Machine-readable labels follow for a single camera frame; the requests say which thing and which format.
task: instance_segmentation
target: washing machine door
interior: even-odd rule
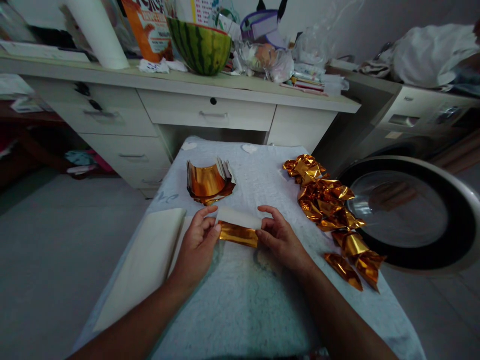
[[[367,223],[357,231],[387,263],[447,274],[480,257],[479,197],[448,172],[411,157],[377,156],[338,179],[355,193],[349,210]]]

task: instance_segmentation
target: snack bag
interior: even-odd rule
[[[141,54],[152,63],[174,60],[172,40],[161,0],[121,0]]]

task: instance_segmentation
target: ironing board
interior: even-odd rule
[[[299,186],[282,165],[307,153],[304,147],[278,147],[206,141],[189,137],[173,162],[145,215],[173,209],[193,216],[203,205],[187,191],[187,161],[197,167],[228,160],[237,186],[217,202],[263,218],[260,205],[280,210],[306,251],[335,287],[392,348],[400,359],[425,359],[422,345],[407,315],[380,274],[381,294],[365,282],[359,292],[325,262],[326,252],[337,252],[331,237],[309,221],[298,205]],[[93,339],[93,328],[137,236],[132,236],[113,275],[94,307],[73,351]],[[183,306],[159,340],[153,359],[218,357],[285,357],[308,354],[322,346],[307,303],[294,276],[264,251],[226,242],[194,295]]]

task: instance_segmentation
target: heart shape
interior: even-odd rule
[[[188,151],[188,150],[195,149],[197,146],[198,144],[196,142],[186,142],[181,146],[181,149]]]
[[[244,152],[249,153],[249,154],[253,154],[254,152],[256,152],[258,150],[258,148],[256,146],[253,146],[253,145],[242,145],[241,148],[243,149]]]

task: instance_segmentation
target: forearm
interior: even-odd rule
[[[317,266],[297,276],[332,359],[397,359]]]
[[[71,359],[146,359],[192,292],[167,280]]]

